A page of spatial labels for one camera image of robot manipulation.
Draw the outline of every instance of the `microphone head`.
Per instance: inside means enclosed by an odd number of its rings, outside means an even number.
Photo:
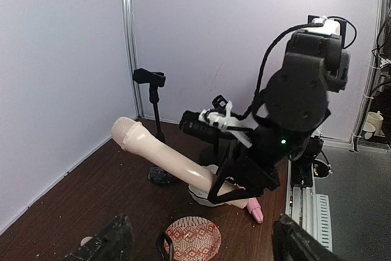
[[[130,129],[137,124],[132,119],[129,119],[127,117],[120,117],[117,119],[117,121],[114,123],[112,129],[111,129],[111,135],[113,140],[121,146],[121,148],[125,149],[125,144],[123,140],[126,137],[126,134],[130,131]]]

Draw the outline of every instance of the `beige microphone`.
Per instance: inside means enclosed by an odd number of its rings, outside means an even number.
[[[144,157],[153,164],[205,193],[209,193],[216,175],[191,161],[179,152],[157,140],[140,122],[127,117],[119,118],[111,130],[112,138],[123,150]],[[225,182],[218,195],[236,189]],[[244,208],[248,199],[234,200],[226,204]]]

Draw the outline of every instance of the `gray floor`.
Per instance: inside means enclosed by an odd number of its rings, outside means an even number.
[[[391,260],[391,154],[324,147],[333,174],[316,180],[329,195],[333,251],[345,260]]]

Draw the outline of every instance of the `white wall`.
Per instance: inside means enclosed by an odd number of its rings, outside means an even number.
[[[135,117],[122,0],[0,0],[0,231]]]
[[[330,95],[332,117],[325,135],[348,140],[367,77],[375,34],[377,0],[134,0],[138,67],[167,76],[160,91],[161,116],[178,121],[186,109],[200,111],[223,94],[243,113],[255,90],[269,44],[308,14],[340,15],[359,30],[351,47],[347,89]],[[352,37],[349,31],[348,40]],[[281,67],[285,39],[269,57],[263,86]],[[146,116],[153,116],[142,88]]]

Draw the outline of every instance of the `brown wooden tabletop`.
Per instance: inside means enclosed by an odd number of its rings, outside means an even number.
[[[155,129],[154,122],[143,120],[143,124]],[[208,145],[183,134],[177,125],[164,123],[163,131],[171,147],[195,161]],[[273,260],[272,224],[285,210],[286,163],[279,166],[281,186],[259,198],[265,215],[261,225],[246,209],[195,203],[182,182],[153,185],[147,179],[150,166],[109,141],[0,236],[0,260],[60,260],[121,213],[133,223],[136,260],[162,260],[155,241],[163,229],[184,216],[201,216],[219,227],[222,244],[213,261]]]

